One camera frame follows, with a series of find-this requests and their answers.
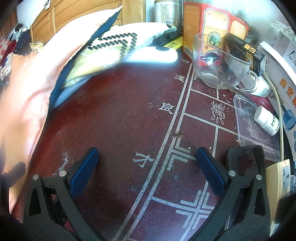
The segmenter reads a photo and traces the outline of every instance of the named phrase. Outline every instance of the clear glass mug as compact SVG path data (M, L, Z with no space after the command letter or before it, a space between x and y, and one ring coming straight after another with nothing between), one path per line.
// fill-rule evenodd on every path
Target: clear glass mug
M243 93L254 92L259 80L250 70L251 59L237 46L222 40L218 33L213 33L196 34L194 37L192 63L198 77L215 89L236 87ZM243 78L250 78L250 81L247 84L244 81L243 85Z

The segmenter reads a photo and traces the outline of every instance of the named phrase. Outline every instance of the cable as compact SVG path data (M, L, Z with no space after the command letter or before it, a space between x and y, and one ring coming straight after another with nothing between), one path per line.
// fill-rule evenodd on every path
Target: cable
M276 88L265 72L263 72L263 77L268 82L276 98L276 104L278 107L278 116L279 116L279 147L280 147L280 154L281 154L280 157L281 157L281 161L283 161L284 160L284 134L283 134L283 118L281 116L281 104L279 102L279 96L276 91Z

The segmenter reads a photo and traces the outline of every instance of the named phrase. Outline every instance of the dark red wooden table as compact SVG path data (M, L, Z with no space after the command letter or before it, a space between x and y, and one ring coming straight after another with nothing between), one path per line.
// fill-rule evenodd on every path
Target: dark red wooden table
M76 198L94 227L110 241L188 240L219 201L195 152L205 146L225 163L225 151L239 146L236 93L206 86L182 53L173 64L120 64L49 114L27 182L96 147L99 164Z

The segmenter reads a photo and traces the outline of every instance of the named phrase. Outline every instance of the barcode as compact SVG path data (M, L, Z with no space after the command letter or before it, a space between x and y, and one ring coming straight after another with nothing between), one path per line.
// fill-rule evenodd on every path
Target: barcode
M167 23L167 24L173 24L173 21L168 21L168 20L165 20L165 21L163 21L163 23Z
M192 50L190 50L186 45L184 45L184 51L190 58L192 58Z

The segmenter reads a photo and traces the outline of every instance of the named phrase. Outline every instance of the silver rivet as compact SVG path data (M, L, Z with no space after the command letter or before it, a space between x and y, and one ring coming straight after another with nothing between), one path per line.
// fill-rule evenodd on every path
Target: silver rivet
M60 177L64 177L65 175L67 175L67 171L62 170L62 171L59 172Z
M256 179L259 180L259 181L261 181L262 180L262 176L260 174L257 174L256 175Z
M229 176L231 176L231 177L235 177L235 176L236 176L236 172L235 172L234 170L230 170L230 171L228 172L228 174L229 174Z
M39 175L38 175L38 174L35 174L35 175L32 177L32 179L33 179L34 181L36 181L38 178L39 178Z

